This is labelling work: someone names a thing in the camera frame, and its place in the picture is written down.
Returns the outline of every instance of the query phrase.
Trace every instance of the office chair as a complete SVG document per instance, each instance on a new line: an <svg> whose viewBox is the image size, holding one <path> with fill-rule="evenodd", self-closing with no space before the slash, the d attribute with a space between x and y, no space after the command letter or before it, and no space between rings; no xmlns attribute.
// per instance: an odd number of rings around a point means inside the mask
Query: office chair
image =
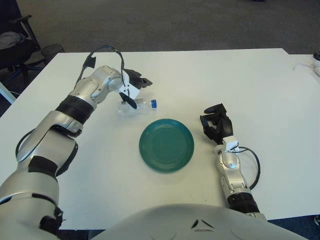
<svg viewBox="0 0 320 240"><path fill-rule="evenodd" d="M12 47L0 49L0 70L8 69L14 73L6 80L2 81L4 85L23 74L24 86L29 84L28 71L41 71L43 67L37 65L42 63L44 59L36 62L25 64L31 57L32 53L39 51L40 45L32 31L28 19L31 15L22 16L16 0L0 0L0 34L6 32L15 32L23 34L26 38Z"/></svg>

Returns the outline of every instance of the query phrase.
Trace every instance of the black tape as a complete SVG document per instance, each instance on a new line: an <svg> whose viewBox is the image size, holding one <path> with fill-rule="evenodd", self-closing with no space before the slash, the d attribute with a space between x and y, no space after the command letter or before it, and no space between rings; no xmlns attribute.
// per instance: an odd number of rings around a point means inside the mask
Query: black tape
<svg viewBox="0 0 320 240"><path fill-rule="evenodd" d="M68 95L56 108L56 111L72 117L81 124L84 124L88 120L94 110L85 100L71 95Z"/></svg>
<svg viewBox="0 0 320 240"><path fill-rule="evenodd" d="M42 173L56 179L56 170L58 166L43 156L33 156L29 165L28 173Z"/></svg>
<svg viewBox="0 0 320 240"><path fill-rule="evenodd" d="M227 199L232 210L247 214L260 213L258 205L252 195L248 192L240 192L230 195Z"/></svg>

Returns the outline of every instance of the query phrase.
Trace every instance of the robotic hand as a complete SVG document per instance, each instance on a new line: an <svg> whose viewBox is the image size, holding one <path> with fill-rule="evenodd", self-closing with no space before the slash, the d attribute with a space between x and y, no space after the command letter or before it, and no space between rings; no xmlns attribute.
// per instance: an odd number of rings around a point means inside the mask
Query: robotic hand
<svg viewBox="0 0 320 240"><path fill-rule="evenodd" d="M132 98L140 88L152 84L140 76L129 69L120 73L106 65L99 67L77 81L56 110L21 139L16 149L17 169L0 187L1 239L57 239L63 212L58 208L56 177L68 169L77 153L74 138L112 91L137 108Z"/></svg>
<svg viewBox="0 0 320 240"><path fill-rule="evenodd" d="M232 122L226 115L224 105L221 103L209 107L204 110L204 113L207 115L200 116L203 132L217 143L214 148L218 154L216 166L220 172L222 189L230 209L266 220L265 216L259 212L251 193L251 189L255 187L259 179L260 163L257 162L257 179L252 186L249 186L241 173L240 159L237 156L239 142L234 136Z"/></svg>

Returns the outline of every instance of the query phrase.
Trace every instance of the floor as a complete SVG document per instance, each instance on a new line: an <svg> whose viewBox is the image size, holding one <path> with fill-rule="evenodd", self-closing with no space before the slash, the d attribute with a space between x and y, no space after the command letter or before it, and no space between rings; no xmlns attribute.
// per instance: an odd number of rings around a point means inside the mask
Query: floor
<svg viewBox="0 0 320 240"><path fill-rule="evenodd" d="M318 0L18 0L42 47L90 52L112 44L123 52L284 48L320 50ZM41 58L39 53L29 62ZM0 70L0 80L10 73ZM33 80L37 72L30 72ZM7 85L21 93L22 77ZM10 104L0 95L0 116ZM313 216L270 221L309 240L320 239ZM61 230L64 240L90 239L97 230Z"/></svg>

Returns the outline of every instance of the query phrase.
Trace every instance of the teal plate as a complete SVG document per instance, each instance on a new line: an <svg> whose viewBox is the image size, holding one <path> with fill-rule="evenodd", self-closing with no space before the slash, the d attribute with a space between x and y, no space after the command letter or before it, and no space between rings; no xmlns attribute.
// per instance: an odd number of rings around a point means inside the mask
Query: teal plate
<svg viewBox="0 0 320 240"><path fill-rule="evenodd" d="M173 119L154 121L143 131L139 150L143 161L152 169L172 173L190 161L195 149L189 129Z"/></svg>

